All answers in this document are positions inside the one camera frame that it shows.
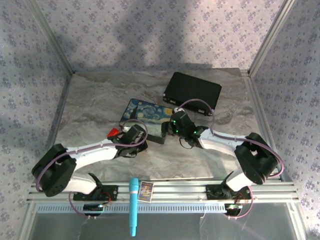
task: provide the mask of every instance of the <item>light blue microphone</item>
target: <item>light blue microphone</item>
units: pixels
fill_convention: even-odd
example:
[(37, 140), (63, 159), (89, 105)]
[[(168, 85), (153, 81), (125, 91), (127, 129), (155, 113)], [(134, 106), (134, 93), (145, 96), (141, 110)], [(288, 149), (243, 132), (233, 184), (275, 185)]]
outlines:
[(129, 212), (129, 227), (131, 237), (136, 236), (136, 227), (138, 226), (138, 191), (139, 180), (136, 177), (130, 179), (130, 212)]

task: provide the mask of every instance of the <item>black case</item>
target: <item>black case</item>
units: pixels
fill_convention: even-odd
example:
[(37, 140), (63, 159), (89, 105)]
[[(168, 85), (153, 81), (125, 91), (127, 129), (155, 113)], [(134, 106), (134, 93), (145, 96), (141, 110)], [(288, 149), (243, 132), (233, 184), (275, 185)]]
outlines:
[[(214, 110), (221, 92), (221, 85), (206, 81), (194, 76), (175, 72), (166, 87), (163, 100), (169, 104), (180, 106), (190, 99), (201, 99), (208, 103)], [(211, 116), (208, 107), (199, 101), (193, 101), (184, 105), (185, 109)]]
[[(169, 107), (132, 98), (121, 117), (119, 125), (122, 126), (128, 119), (138, 119), (148, 127), (148, 141), (164, 144), (166, 133), (162, 132), (162, 123), (170, 121), (172, 111)], [(125, 126), (130, 127), (134, 124), (143, 127), (142, 124), (137, 122), (128, 122)]]

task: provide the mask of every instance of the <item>table surface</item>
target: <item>table surface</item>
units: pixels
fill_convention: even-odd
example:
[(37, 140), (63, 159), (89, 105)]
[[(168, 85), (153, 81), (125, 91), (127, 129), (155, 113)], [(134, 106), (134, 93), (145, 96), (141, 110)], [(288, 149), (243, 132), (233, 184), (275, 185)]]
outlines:
[[(259, 133), (247, 89), (238, 68), (180, 71), (220, 84), (214, 129), (236, 135)], [(170, 108), (162, 100), (174, 71), (87, 72), (74, 74), (58, 128), (56, 143), (78, 147), (97, 143), (119, 120), (131, 98)], [(196, 125), (209, 126), (211, 117), (190, 112)], [(178, 137), (167, 136), (165, 144), (148, 141), (148, 150), (135, 158), (119, 157), (85, 166), (79, 173), (94, 173), (101, 181), (216, 177), (223, 179), (238, 169), (238, 161), (214, 150), (180, 146)]]

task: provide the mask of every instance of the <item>patterned wallpaper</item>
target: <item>patterned wallpaper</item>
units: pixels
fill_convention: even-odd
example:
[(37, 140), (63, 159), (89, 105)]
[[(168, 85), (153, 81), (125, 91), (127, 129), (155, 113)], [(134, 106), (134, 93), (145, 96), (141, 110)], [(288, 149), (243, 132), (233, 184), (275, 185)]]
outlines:
[(320, 237), (320, 2), (297, 0), (254, 76), (286, 170)]
[(23, 0), (0, 1), (0, 239), (13, 239), (66, 75)]
[(248, 69), (283, 0), (38, 0), (78, 71)]

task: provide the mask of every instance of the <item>gray marble surface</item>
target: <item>gray marble surface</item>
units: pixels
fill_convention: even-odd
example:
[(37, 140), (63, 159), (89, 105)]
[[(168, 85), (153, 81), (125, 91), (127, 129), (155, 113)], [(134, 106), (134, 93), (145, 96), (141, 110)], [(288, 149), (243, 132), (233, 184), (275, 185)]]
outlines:
[[(247, 135), (259, 133), (258, 124), (240, 70), (186, 70), (182, 73), (222, 86), (215, 109), (214, 129)], [(85, 72), (72, 77), (68, 97), (59, 125), (56, 143), (66, 147), (101, 141), (119, 120), (131, 98), (174, 108), (162, 100), (173, 71)], [(209, 126), (211, 117), (190, 112), (196, 125)], [(136, 158), (100, 161), (78, 170), (94, 173), (102, 181), (170, 178), (224, 178), (239, 167), (229, 155), (193, 148), (184, 149), (177, 137), (168, 136), (164, 145), (148, 142), (149, 148)]]

